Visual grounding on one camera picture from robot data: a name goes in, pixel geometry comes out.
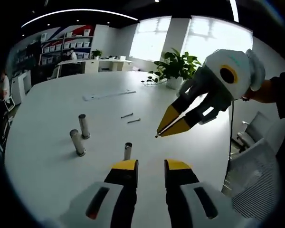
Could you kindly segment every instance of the mesh chair back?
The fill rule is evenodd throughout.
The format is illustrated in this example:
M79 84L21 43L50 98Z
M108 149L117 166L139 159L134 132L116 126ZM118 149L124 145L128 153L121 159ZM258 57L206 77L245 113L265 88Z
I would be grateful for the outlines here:
M264 220L277 205L280 175L275 153L261 139L230 162L222 192L245 218Z

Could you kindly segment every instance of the bright window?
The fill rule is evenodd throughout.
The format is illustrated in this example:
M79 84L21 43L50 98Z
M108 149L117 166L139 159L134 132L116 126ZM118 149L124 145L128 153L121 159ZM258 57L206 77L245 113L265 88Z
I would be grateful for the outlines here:
M203 63L218 49L246 52L252 49L253 33L239 25L219 19L192 16L181 53L188 51Z
M130 56L151 61L160 60L170 21L171 17L141 21L136 27Z

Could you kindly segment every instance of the white table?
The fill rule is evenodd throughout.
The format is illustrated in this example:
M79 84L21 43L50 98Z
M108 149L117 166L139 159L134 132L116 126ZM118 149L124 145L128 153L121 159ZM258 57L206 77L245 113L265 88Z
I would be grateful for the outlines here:
M57 218L70 201L95 181L104 181L112 164L123 159L124 143L133 143L139 160L137 203L132 227L171 227L165 203L164 159L189 164L200 181L221 190L229 148L229 116L196 125L178 135L154 138L176 91L164 84L144 86L145 72L102 72L75 75L35 85L9 132L5 165L20 199L39 220ZM134 94L84 101L82 95ZM199 99L192 104L196 106ZM133 112L132 117L120 117ZM70 130L80 130L86 114L91 137L87 153L75 154ZM129 120L139 122L127 124Z

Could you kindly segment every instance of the metal cylinder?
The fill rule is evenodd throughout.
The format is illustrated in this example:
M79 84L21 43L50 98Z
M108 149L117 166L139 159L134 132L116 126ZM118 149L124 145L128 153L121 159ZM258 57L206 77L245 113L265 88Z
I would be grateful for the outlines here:
M131 150L132 150L132 143L127 142L124 145L124 159L123 159L124 161L131 159Z
M80 134L78 132L77 129L73 129L70 131L70 136L71 136L71 139L73 141L73 144L76 148L76 153L78 156L84 156L85 153L86 153L86 150L84 148L84 146L82 145L81 143L81 140L80 140Z
M87 128L87 122L86 122L86 115L85 114L80 114L78 116L79 119L79 124L80 124L80 129L81 129L81 137L83 139L88 139L90 138L90 132Z

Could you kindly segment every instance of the curved light strip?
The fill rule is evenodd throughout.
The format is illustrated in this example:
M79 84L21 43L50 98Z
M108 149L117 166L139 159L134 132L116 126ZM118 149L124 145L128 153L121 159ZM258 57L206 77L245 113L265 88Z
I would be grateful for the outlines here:
M238 22L238 8L237 8L237 3L236 0L230 0L231 8L232 8L232 13L233 13L233 20L235 22Z
M129 18L129 19L132 19L132 20L138 20L138 19L136 19L136 18L132 18L132 17L129 17L129 16L124 15L124 14L121 14L121 13L115 13L115 12L106 11L106 10L101 10L101 9L99 9L99 10L98 10L98 9L68 9L68 10L66 9L66 10L60 10L60 11L56 11L56 12L52 12L52 13L47 13L47 14L45 14L45 15L42 15L42 16L40 16L40 17L37 17L37 18L35 18L35 19L33 19L33 20L30 20L29 22L25 23L24 25L22 25L21 28L24 27L24 26L26 26L26 25L28 25L29 23L31 23L31 22L33 22L33 21L35 21L35 20L40 19L40 18L44 18L44 17L46 17L46 16L50 16L50 15L57 14L57 13L72 12L72 11L93 11L93 12L101 12L101 13L111 13L111 14L115 14L115 15L118 15L118 16L122 16L122 17L125 17L125 18Z

